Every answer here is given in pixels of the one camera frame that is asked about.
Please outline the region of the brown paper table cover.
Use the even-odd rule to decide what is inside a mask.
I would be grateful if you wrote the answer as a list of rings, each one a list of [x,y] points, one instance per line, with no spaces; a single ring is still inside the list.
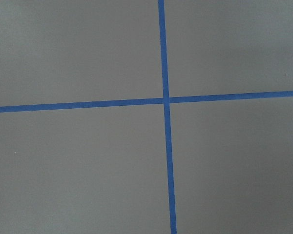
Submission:
[[[0,0],[0,234],[293,234],[293,0]]]

